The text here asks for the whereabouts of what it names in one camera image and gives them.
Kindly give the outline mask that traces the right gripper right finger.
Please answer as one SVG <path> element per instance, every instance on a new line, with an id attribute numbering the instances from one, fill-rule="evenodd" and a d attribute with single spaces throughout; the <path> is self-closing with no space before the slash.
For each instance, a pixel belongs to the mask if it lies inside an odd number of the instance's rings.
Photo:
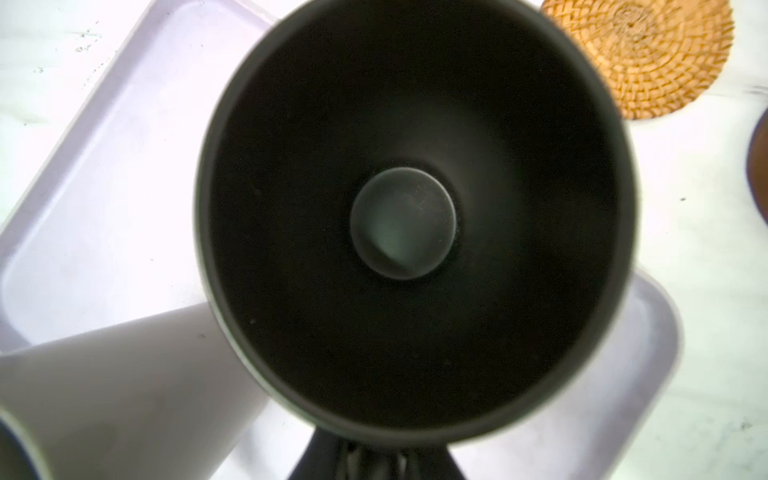
<path id="1" fill-rule="evenodd" d="M 407 455 L 408 480 L 465 480 L 446 445 L 412 449 Z"/>

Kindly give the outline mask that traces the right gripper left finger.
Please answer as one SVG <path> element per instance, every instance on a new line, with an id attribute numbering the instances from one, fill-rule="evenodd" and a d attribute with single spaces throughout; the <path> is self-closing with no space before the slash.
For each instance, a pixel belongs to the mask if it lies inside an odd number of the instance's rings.
<path id="1" fill-rule="evenodd" d="M 317 428 L 289 480 L 346 480 L 348 442 Z"/>

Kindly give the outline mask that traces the dark grey mug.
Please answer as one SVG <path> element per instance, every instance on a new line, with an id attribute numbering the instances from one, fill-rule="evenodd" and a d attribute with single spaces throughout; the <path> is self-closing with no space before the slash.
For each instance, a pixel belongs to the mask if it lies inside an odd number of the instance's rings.
<path id="1" fill-rule="evenodd" d="M 5 479 L 207 479 L 267 401 L 199 304 L 5 354 Z"/>

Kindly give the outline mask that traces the black mug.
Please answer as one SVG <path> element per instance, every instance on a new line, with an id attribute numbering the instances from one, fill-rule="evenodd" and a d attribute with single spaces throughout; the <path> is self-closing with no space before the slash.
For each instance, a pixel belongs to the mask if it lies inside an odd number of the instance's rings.
<path id="1" fill-rule="evenodd" d="M 633 158 L 576 46 L 519 1 L 311 1 L 224 91 L 196 245 L 230 343 L 342 438 L 441 445 L 525 417 L 606 334 Z"/>

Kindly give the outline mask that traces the brown wooden round coaster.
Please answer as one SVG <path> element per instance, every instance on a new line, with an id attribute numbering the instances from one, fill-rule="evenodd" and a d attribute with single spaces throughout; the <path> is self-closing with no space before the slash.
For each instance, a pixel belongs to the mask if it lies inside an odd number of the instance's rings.
<path id="1" fill-rule="evenodd" d="M 765 223 L 768 222 L 768 110 L 758 120 L 751 135 L 746 178 L 754 205 Z"/>

